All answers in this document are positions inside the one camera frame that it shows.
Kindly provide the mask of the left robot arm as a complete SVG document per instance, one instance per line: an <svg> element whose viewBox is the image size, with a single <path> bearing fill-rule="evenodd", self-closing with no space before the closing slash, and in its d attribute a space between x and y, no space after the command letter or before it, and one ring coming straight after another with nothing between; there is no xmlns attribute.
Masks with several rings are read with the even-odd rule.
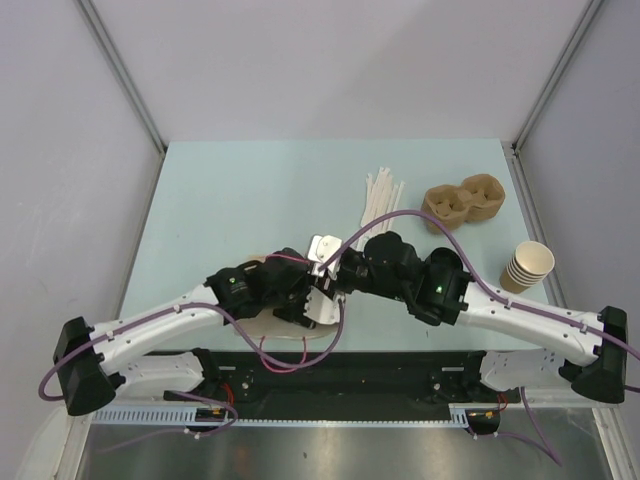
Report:
<svg viewBox="0 0 640 480"><path fill-rule="evenodd" d="M128 319L89 325L67 321L54 350L54 373L71 416L92 413L117 398L148 399L193 393L207 400L221 376L201 347L160 355L182 334L218 328L292 305L310 288L310 262L286 248L262 260L227 267L179 298Z"/></svg>

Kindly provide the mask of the pink paper gift bag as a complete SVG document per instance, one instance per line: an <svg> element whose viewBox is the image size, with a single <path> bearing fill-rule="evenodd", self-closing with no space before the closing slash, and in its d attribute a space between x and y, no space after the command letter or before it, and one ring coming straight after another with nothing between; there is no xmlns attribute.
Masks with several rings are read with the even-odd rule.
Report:
<svg viewBox="0 0 640 480"><path fill-rule="evenodd" d="M240 320L239 325L248 337L258 341L259 350L263 352L262 354L258 354L258 357L264 368L271 373L284 375L321 364L333 353L344 333L345 323L345 312L340 311L340 308L337 307L336 313L338 314L337 323L332 325L318 324L314 329L306 329L303 326L286 322L285 320L277 318L273 311L260 313L252 319ZM327 348L313 359L309 359L308 342L310 340L327 337L330 333L334 333L334 337ZM280 366L280 360L268 360L267 354L264 352L264 343L266 340L301 341L303 350L300 361L298 363L289 363L286 366Z"/></svg>

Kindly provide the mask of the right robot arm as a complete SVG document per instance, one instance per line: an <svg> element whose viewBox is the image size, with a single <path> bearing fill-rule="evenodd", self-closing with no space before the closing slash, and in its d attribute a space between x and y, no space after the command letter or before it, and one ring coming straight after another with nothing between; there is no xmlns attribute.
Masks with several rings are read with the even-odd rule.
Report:
<svg viewBox="0 0 640 480"><path fill-rule="evenodd" d="M485 283L461 250L437 248L421 259L392 232L361 251L330 237L315 248L320 275L336 290L401 301L416 319L486 329L533 344L531 350L486 351L461 376L463 393L484 401L495 391L567 385L589 400L620 404L626 393L627 314L563 310Z"/></svg>

